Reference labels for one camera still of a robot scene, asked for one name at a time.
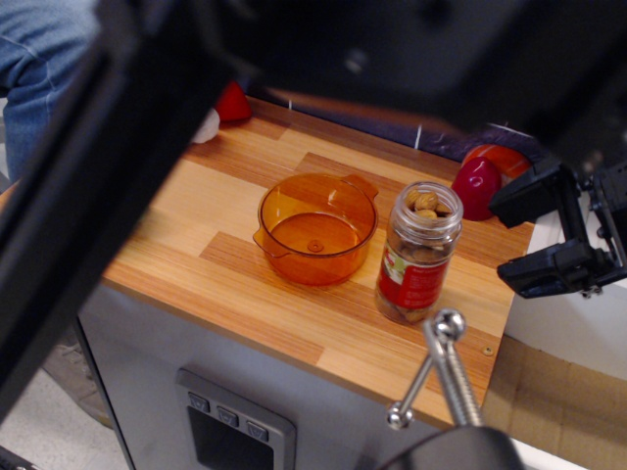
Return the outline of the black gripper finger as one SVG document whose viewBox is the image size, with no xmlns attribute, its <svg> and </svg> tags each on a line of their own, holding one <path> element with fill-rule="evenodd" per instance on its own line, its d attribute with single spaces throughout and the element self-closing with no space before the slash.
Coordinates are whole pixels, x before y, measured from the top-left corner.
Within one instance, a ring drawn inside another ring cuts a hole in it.
<svg viewBox="0 0 627 470">
<path fill-rule="evenodd" d="M 578 226 L 578 185 L 571 169 L 547 158 L 499 190 L 489 210 L 506 227 L 535 221 L 557 211 L 563 227 Z"/>
<path fill-rule="evenodd" d="M 586 242 L 566 241 L 511 259 L 497 272 L 524 299 L 574 293 L 590 298 L 617 279 L 617 258 Z"/>
</svg>

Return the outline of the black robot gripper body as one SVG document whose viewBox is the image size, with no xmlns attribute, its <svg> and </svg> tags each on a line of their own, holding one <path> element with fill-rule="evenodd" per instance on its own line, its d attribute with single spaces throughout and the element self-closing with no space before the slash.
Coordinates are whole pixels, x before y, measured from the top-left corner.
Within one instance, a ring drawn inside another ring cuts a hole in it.
<svg viewBox="0 0 627 470">
<path fill-rule="evenodd" d="M 567 169 L 558 213 L 565 241 L 554 255 L 560 294 L 581 293 L 589 298 L 602 287 L 626 277 L 626 163 L 602 168 L 579 183 Z M 608 249 L 594 248 L 587 235 L 579 206 L 582 192 L 589 195 L 589 209 L 600 223 L 597 235 Z"/>
</svg>

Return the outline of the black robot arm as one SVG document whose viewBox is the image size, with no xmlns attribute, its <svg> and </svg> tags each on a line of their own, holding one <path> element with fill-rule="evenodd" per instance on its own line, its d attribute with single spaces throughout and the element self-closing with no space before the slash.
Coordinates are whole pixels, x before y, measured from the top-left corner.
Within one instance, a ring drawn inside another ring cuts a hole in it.
<svg viewBox="0 0 627 470">
<path fill-rule="evenodd" d="M 234 78 L 277 97 L 472 129 L 570 163 L 613 152 L 622 1 L 104 1 L 1 213 L 1 409 L 11 410 Z"/>
</svg>

